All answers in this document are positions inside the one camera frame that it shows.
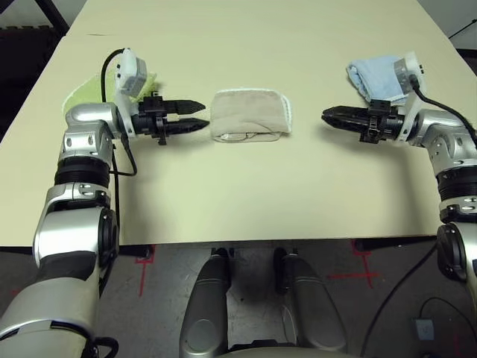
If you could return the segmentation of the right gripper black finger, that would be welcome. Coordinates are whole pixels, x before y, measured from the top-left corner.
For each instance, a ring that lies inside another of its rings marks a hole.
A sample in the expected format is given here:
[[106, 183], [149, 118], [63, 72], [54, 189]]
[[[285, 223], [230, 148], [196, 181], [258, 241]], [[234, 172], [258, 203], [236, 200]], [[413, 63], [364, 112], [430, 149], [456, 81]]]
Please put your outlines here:
[[331, 119], [367, 119], [369, 117], [368, 109], [363, 107], [336, 106], [325, 109], [322, 117]]
[[322, 115], [322, 120], [328, 125], [341, 130], [366, 130], [368, 119]]

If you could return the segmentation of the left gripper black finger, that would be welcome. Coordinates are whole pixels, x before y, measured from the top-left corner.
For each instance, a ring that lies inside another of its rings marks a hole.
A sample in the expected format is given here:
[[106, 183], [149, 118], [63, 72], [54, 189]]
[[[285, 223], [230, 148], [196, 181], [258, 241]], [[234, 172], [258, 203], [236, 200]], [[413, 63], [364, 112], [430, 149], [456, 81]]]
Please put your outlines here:
[[199, 131], [209, 125], [209, 121], [196, 118], [183, 118], [165, 124], [165, 132], [168, 135], [188, 134]]
[[206, 109], [204, 104], [193, 100], [167, 100], [163, 102], [167, 114], [189, 115]]

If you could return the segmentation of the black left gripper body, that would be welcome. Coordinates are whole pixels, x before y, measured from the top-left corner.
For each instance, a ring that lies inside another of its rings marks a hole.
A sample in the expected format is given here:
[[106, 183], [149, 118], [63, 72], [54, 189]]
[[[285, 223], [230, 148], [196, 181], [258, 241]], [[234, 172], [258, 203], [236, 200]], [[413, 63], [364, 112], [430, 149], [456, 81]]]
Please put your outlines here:
[[138, 113], [131, 116], [136, 135], [151, 136], [159, 145], [167, 145], [167, 115], [166, 101], [157, 91], [151, 92], [138, 102]]

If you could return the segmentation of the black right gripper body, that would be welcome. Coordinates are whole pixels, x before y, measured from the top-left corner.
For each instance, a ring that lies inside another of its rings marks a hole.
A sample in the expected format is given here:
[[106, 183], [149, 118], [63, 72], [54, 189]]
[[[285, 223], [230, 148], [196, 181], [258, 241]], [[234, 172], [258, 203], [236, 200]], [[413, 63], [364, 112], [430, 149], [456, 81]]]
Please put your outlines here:
[[367, 123], [360, 141], [377, 144], [379, 141], [395, 140], [403, 126], [405, 116], [389, 101], [371, 100], [367, 109]]

